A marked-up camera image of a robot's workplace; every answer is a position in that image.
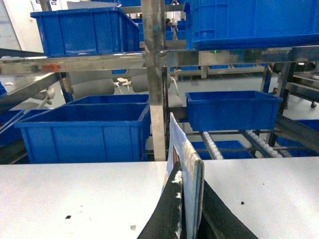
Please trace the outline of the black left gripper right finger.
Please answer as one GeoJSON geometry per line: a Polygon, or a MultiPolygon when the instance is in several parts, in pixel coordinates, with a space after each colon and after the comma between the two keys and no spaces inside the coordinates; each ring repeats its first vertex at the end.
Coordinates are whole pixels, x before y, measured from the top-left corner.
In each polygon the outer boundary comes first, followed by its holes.
{"type": "Polygon", "coordinates": [[[198,229],[199,239],[255,239],[250,231],[204,182],[203,210],[198,229]]]}

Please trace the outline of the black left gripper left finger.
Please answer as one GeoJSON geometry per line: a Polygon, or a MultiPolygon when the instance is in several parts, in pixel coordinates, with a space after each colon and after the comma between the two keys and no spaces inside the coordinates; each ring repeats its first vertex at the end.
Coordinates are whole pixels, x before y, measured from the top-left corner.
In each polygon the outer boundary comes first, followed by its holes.
{"type": "Polygon", "coordinates": [[[182,170],[176,162],[140,239],[179,239],[182,231],[182,170]]]}

